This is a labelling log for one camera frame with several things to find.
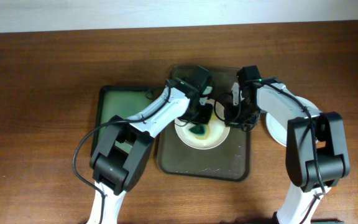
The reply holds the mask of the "green yellow sponge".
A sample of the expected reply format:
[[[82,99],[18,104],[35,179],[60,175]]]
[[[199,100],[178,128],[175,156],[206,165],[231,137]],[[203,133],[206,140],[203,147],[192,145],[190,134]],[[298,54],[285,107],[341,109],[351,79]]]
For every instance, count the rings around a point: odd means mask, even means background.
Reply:
[[[189,132],[198,138],[205,138],[208,135],[208,127],[205,124],[197,124],[191,127]]]

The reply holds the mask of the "pale blue white plate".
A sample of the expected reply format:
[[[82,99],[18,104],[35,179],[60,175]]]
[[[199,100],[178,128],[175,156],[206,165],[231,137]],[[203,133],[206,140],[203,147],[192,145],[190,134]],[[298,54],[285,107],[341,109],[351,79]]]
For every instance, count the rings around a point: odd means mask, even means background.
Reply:
[[[311,101],[307,100],[306,98],[297,96],[297,98],[304,103],[306,106],[312,107],[318,110],[318,107],[312,103]],[[282,146],[287,146],[287,130],[269,113],[266,114],[265,117],[265,124],[267,127],[268,132],[270,133],[271,137],[281,144]]]

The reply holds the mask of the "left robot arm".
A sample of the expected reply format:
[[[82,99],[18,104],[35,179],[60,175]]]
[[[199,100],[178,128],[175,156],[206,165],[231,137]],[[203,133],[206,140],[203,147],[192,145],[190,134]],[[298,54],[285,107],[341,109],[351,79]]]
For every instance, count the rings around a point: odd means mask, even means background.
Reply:
[[[155,137],[183,115],[193,121],[212,92],[209,80],[168,80],[161,95],[142,111],[126,119],[113,116],[94,129],[103,133],[89,162],[95,197],[88,223],[117,223],[124,196],[141,178]]]

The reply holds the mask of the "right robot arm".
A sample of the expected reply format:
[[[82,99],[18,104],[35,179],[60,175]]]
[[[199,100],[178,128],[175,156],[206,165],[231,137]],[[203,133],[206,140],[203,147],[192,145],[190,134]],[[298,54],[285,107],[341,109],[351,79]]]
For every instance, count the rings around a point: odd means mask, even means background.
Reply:
[[[341,115],[309,107],[273,78],[235,82],[232,99],[224,108],[228,126],[248,131],[265,111],[287,132],[285,166],[291,184],[273,223],[311,223],[320,201],[350,173]]]

